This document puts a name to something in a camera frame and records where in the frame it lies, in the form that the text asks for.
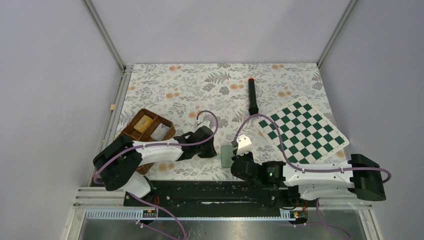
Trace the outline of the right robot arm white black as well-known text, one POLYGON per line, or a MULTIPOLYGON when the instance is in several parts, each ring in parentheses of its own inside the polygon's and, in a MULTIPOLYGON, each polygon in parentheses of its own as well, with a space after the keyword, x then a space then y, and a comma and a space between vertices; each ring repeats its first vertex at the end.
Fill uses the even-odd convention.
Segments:
POLYGON ((287 201, 293 206, 305 200, 340 197, 354 194, 363 201, 386 200, 384 169, 362 154, 352 154, 350 160, 332 164, 254 162, 251 152, 232 158, 231 174, 263 189, 292 188, 287 201))

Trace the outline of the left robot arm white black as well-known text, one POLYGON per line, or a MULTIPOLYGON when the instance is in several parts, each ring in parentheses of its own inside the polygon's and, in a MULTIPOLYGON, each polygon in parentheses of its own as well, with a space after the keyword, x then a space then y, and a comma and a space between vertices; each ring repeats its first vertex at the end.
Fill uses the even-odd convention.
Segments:
POLYGON ((141 142, 124 135, 93 159, 93 180, 107 191, 124 190, 148 206, 154 202, 155 192, 148 179, 137 172, 140 166, 189 160, 194 156, 213 158, 216 154, 214 132, 205 125, 165 141, 141 142))

